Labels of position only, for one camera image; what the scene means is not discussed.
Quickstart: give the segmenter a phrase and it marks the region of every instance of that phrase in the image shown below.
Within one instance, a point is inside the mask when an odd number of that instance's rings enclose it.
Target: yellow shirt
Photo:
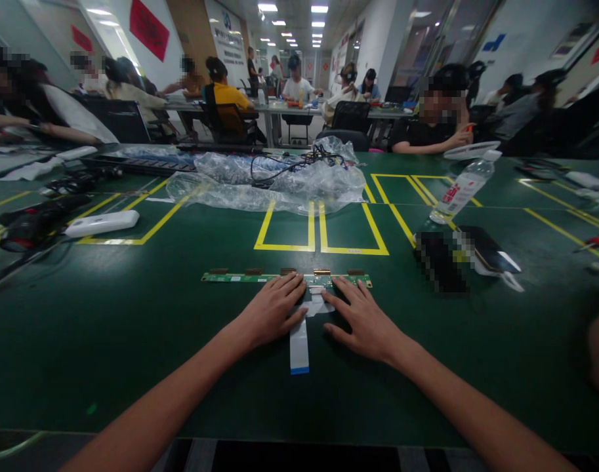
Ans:
[[[250,104],[249,99],[240,90],[218,82],[214,82],[214,97],[218,105],[233,103],[241,110],[246,110]]]

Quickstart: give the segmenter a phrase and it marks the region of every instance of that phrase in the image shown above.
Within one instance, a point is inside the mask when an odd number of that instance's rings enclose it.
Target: white device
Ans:
[[[140,214],[135,210],[105,213],[102,215],[79,218],[65,230],[69,237],[84,237],[107,231],[127,229],[137,224]]]
[[[71,161],[72,159],[78,159],[79,157],[93,154],[94,152],[98,152],[98,150],[93,146],[81,146],[75,149],[70,149],[69,151],[63,151],[56,156],[60,157],[64,161]]]

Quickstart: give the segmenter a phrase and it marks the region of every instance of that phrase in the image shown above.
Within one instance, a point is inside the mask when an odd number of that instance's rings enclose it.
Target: hand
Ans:
[[[230,326],[240,336],[246,336],[249,349],[271,342],[303,320],[307,308],[297,310],[288,319],[286,316],[305,291],[303,274],[292,272],[276,277],[264,284]]]
[[[355,353],[393,365],[398,358],[398,351],[414,341],[384,314],[361,280],[358,281],[358,287],[343,277],[332,278],[332,281],[350,304],[326,291],[321,292],[321,295],[347,320],[352,333],[348,334],[330,323],[323,326],[325,330]]]
[[[474,135],[471,132],[466,131],[466,129],[471,126],[474,126],[474,123],[463,125],[455,134],[450,136],[450,138],[444,142],[445,150],[449,151],[451,149],[472,144]]]

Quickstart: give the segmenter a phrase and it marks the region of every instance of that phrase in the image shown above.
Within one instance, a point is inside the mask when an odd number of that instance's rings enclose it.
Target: table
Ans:
[[[599,396],[587,382],[585,345],[599,312],[599,277],[585,267],[599,251],[571,254],[599,232],[599,215],[576,213],[585,202],[565,184],[521,181],[501,159],[476,196],[481,206],[466,207],[456,223],[484,227],[522,266],[526,291],[468,273],[470,296],[446,299],[420,274],[409,239],[436,228],[428,203],[454,168],[431,156],[358,156],[369,163],[370,203],[312,219],[148,201],[167,196],[162,180],[148,176],[101,183],[94,213],[135,207],[138,225],[62,245],[0,290],[0,428],[100,431],[259,289],[202,282],[211,268],[360,268],[385,312],[441,362],[557,449],[599,454]],[[599,162],[568,164],[599,175]],[[39,201],[40,185],[0,182],[0,212]],[[15,258],[0,250],[0,268]],[[341,318],[308,319],[309,374],[290,376],[288,338],[264,346],[223,376],[180,435],[465,445],[411,382],[328,340],[326,321]]]

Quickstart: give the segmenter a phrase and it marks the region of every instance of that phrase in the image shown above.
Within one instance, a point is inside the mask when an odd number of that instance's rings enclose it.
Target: person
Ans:
[[[284,100],[297,102],[302,100],[304,103],[310,101],[310,94],[319,96],[323,93],[320,88],[314,88],[306,79],[301,77],[301,59],[297,54],[293,54],[288,59],[288,68],[291,70],[291,76],[284,85],[281,93]]]
[[[109,100],[130,100],[132,102],[138,102],[144,122],[147,126],[155,126],[149,125],[148,123],[157,120],[157,115],[154,113],[154,110],[163,109],[166,106],[166,100],[148,94],[130,84],[126,69],[116,60],[105,58],[104,71],[109,79],[105,86],[105,96]],[[166,125],[161,126],[166,135],[173,134],[170,127]]]
[[[505,106],[511,105],[520,98],[522,80],[521,73],[510,75],[501,88],[492,90],[485,95],[485,98],[480,101],[479,105],[493,106],[496,109],[495,111],[500,111]]]
[[[437,154],[472,143],[465,90],[468,72],[461,64],[447,64],[427,79],[422,91],[419,120],[399,119],[391,131],[394,153]]]
[[[82,94],[95,93],[104,95],[104,87],[107,85],[107,76],[100,73],[94,67],[91,59],[82,52],[72,52],[70,54],[70,64],[76,70],[83,74],[83,82],[80,88],[73,88],[71,92],[80,92]]]
[[[334,112],[337,109],[339,102],[364,102],[365,97],[358,92],[354,85],[358,72],[356,65],[353,62],[348,63],[341,69],[339,73],[341,77],[341,91],[336,95],[328,98],[321,109],[321,114],[325,120],[325,126],[331,127],[334,121]]]
[[[205,80],[196,72],[196,64],[194,61],[183,56],[181,60],[181,68],[185,75],[178,82],[171,83],[165,89],[158,93],[160,97],[165,97],[178,90],[183,90],[183,96],[186,98],[201,98],[201,91],[205,86]]]
[[[529,94],[490,115],[483,123],[480,140],[509,141],[538,113],[555,105],[557,86],[566,78],[564,69],[552,69],[535,78]]]
[[[208,57],[205,67],[212,83],[203,88],[203,99],[216,105],[235,104],[239,111],[255,111],[255,105],[236,87],[227,85],[227,67],[222,60]],[[257,140],[266,144],[264,133],[256,127]]]
[[[258,84],[260,81],[260,74],[255,71],[255,65],[253,64],[253,59],[255,58],[255,51],[251,46],[247,49],[249,52],[249,59],[247,60],[247,69],[249,72],[249,86],[251,87],[251,96],[258,96]]]
[[[380,102],[380,90],[378,84],[376,84],[376,71],[374,69],[367,71],[363,83],[358,86],[358,91],[369,103]]]
[[[98,145],[118,142],[94,115],[60,88],[40,83],[26,62],[9,62],[0,46],[0,144],[24,139]]]
[[[331,323],[324,324],[325,332],[358,355],[387,364],[413,382],[490,470],[577,470],[542,438],[404,334],[361,280],[358,286],[343,277],[333,277],[332,281],[347,302],[326,291],[321,295],[350,325],[351,332]],[[302,322],[306,308],[290,317],[287,314],[305,290],[306,281],[300,273],[268,281],[238,317],[126,409],[61,472],[150,470],[192,411],[234,363]]]
[[[131,59],[122,56],[117,59],[117,63],[124,69],[124,72],[129,79],[129,83],[132,86],[149,95],[157,96],[158,90],[155,84],[153,84],[145,75],[139,75],[137,73],[137,69],[135,69],[135,65]]]

